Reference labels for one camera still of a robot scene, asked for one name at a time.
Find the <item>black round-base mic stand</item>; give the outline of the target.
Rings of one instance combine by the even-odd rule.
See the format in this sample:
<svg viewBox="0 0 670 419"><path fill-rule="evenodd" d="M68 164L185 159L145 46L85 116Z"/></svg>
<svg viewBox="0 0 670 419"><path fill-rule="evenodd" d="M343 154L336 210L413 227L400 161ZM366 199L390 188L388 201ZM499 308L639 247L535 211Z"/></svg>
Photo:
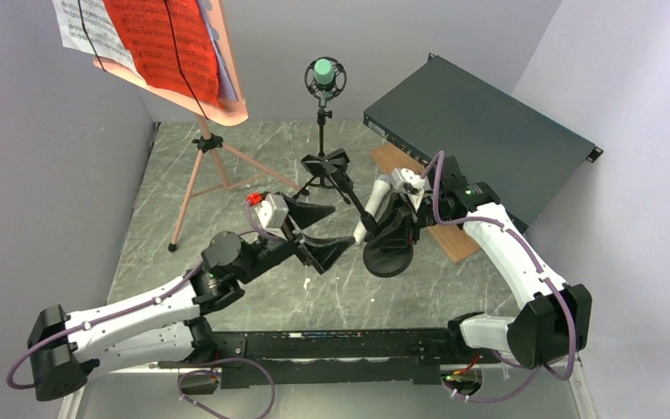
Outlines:
<svg viewBox="0 0 670 419"><path fill-rule="evenodd" d="M359 213L359 222L366 227L366 236L362 242L362 258L366 269L374 276L379 278L392 278L404 272L413 261L414 243L419 239L419 235L414 236L414 242L411 249L403 251L380 251L372 247L372 240L380 233L387 223L388 217L395 211L385 211L386 196L384 197L376 216L371 216L365 210L366 203L362 203L354 192L353 181L346 171L335 168L330 163L321 163L328 177L338 185L338 191L343 192L355 206ZM419 201L421 196L411 196L415 201Z"/></svg>

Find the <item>white handheld microphone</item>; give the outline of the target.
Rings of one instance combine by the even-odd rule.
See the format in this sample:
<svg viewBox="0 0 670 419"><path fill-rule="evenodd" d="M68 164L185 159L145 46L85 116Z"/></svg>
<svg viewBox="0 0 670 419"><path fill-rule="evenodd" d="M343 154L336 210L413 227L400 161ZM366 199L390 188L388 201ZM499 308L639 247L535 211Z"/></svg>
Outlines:
<svg viewBox="0 0 670 419"><path fill-rule="evenodd" d="M380 175L373 183L372 192L366 203L365 210L371 216L376 216L379 206L384 197L391 189L391 179L389 175ZM353 238L355 244L362 244L366 236L366 227L362 222L359 222L353 231Z"/></svg>

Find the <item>black tripod mic stand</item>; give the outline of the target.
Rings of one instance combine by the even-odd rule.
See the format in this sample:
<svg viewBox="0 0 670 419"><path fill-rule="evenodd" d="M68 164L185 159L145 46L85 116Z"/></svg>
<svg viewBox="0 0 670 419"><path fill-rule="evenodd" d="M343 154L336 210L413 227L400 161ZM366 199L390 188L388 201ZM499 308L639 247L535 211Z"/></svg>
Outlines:
<svg viewBox="0 0 670 419"><path fill-rule="evenodd" d="M329 154L325 153L325 124L328 119L332 118L332 110L328 109L328 102L334 98L334 94L321 93L317 98L318 152L316 155L309 154L301 159L302 165L311 174L311 178L293 195L294 200L298 200L301 196L308 196L310 194L309 188L335 189L338 191L338 185L328 177L328 174L321 167L321 163L330 163L342 171L346 171L350 163L350 158L343 148L338 148ZM346 204L351 204L351 200L343 192L338 191L338 193Z"/></svg>

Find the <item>green condenser microphone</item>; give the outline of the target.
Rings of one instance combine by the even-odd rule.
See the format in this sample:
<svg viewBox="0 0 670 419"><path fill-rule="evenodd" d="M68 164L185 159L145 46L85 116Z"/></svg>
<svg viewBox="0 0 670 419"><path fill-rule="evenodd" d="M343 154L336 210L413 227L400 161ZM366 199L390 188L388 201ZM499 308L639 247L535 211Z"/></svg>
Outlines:
<svg viewBox="0 0 670 419"><path fill-rule="evenodd" d="M335 58L320 57L313 60L304 73L308 93L318 100L338 97L347 84L347 72Z"/></svg>

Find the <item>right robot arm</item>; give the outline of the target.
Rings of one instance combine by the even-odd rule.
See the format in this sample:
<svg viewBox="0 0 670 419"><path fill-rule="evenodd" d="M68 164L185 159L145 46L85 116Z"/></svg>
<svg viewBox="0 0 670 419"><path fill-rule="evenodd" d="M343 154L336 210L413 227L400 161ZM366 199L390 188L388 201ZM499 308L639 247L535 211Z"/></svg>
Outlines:
<svg viewBox="0 0 670 419"><path fill-rule="evenodd" d="M457 362L480 350L510 355L515 367L543 367L568 380L585 348L591 294L569 285L530 246L491 187L464 176L444 178L439 153L418 175L397 168L373 183L366 213L353 232L374 276L401 274L412 262L420 230L455 226L472 238L499 271L515 299L514 317L467 313L448 323L446 350Z"/></svg>

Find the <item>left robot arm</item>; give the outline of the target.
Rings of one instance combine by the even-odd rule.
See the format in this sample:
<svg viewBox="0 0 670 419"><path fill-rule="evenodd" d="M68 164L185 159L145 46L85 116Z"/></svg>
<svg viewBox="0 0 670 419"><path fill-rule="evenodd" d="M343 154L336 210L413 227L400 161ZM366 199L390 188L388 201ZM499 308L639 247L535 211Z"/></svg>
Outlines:
<svg viewBox="0 0 670 419"><path fill-rule="evenodd" d="M260 204L246 202L254 241L221 231L198 264L164 285L83 311L69 313L60 305L43 309L23 357L32 373L29 389L38 401L47 402L103 374L144 362L209 364L218 345L206 315L237 302L244 284L289 258L324 273L357 243L354 236L316 238L304 233L334 210L281 194L267 195Z"/></svg>

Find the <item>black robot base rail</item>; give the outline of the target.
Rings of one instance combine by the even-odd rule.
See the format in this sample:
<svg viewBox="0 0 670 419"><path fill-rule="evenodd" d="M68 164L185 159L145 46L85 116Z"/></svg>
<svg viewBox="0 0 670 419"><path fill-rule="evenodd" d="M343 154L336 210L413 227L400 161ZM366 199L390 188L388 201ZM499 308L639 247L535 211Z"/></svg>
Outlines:
<svg viewBox="0 0 670 419"><path fill-rule="evenodd" d="M192 368L220 361L222 388L266 383L254 361L276 384L408 381L439 385L453 367L493 363L487 349L468 347L445 327L320 331L213 332L213 349L196 349L160 368Z"/></svg>

